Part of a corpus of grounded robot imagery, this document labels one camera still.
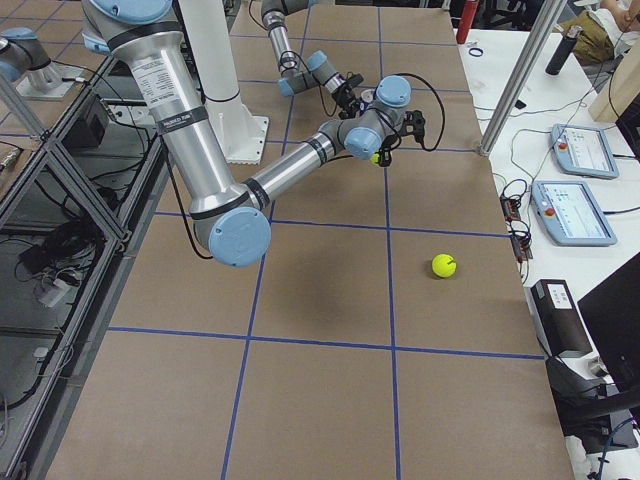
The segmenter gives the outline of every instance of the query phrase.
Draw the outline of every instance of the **green ball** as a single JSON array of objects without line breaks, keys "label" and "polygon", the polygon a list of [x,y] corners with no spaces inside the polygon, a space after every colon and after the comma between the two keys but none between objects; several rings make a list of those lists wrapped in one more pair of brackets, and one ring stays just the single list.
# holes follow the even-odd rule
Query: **green ball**
[{"label": "green ball", "polygon": [[441,253],[433,257],[431,268],[433,273],[441,278],[449,278],[456,273],[457,263],[455,259],[448,253]]}]

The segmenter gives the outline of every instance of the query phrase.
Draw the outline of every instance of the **brown table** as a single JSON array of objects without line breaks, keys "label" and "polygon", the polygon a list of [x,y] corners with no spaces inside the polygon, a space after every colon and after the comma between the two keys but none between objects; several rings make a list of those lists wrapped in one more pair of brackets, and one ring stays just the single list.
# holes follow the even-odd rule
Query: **brown table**
[{"label": "brown table", "polygon": [[[246,13],[232,43],[244,103],[271,118],[264,166],[326,117],[317,91],[280,97]],[[323,167],[241,270],[193,255],[165,192],[48,479],[573,478],[447,13],[317,5],[287,25],[367,86],[423,75],[441,148]],[[435,99],[411,108],[431,145]]]}]

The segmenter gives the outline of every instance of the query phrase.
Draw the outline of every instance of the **red object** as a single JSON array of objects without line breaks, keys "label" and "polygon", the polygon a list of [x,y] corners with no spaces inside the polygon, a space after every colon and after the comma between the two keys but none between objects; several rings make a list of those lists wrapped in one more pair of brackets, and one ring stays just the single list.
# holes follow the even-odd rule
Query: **red object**
[{"label": "red object", "polygon": [[456,41],[458,45],[462,45],[467,41],[467,35],[469,29],[473,23],[473,19],[476,16],[476,10],[478,9],[478,0],[467,0],[464,4],[464,10],[462,10],[462,18],[458,24],[458,33],[456,34]]}]

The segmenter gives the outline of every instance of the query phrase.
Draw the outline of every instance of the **white paper label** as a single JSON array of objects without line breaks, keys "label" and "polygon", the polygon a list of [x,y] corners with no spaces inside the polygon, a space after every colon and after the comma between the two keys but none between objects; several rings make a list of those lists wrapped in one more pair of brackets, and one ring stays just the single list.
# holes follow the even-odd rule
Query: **white paper label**
[{"label": "white paper label", "polygon": [[549,289],[551,300],[553,300],[553,305],[557,309],[571,310],[571,301],[569,301],[569,294],[564,285],[561,283],[549,283],[547,288]]},{"label": "white paper label", "polygon": [[162,59],[138,65],[131,73],[138,82],[138,87],[149,108],[178,99],[176,87]]}]

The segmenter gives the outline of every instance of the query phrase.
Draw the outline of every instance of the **robotic arm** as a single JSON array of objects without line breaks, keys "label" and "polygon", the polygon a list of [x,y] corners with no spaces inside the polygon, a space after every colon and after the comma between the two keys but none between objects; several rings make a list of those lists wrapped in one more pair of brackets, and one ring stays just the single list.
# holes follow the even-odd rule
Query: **robotic arm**
[{"label": "robotic arm", "polygon": [[60,71],[32,30],[18,27],[0,32],[0,74],[14,82],[25,71],[31,86],[40,92],[62,84]]},{"label": "robotic arm", "polygon": [[[321,85],[331,94],[341,108],[340,118],[353,118],[360,113],[361,101],[353,92],[363,78],[360,74],[344,78],[329,62],[322,51],[317,51],[304,64],[302,58],[291,48],[284,19],[317,3],[315,0],[264,0],[262,23],[267,29],[271,46],[278,62],[281,79],[280,93],[290,97],[296,93]],[[301,71],[301,64],[308,71]]]},{"label": "robotic arm", "polygon": [[127,63],[142,91],[191,193],[189,213],[198,242],[224,264],[246,266],[262,257],[271,230],[260,210],[289,186],[345,148],[370,159],[406,121],[409,83],[402,77],[385,78],[359,118],[325,123],[291,153],[238,183],[180,54],[182,33],[171,1],[120,2],[115,7],[109,0],[82,0],[82,5],[88,36]]}]

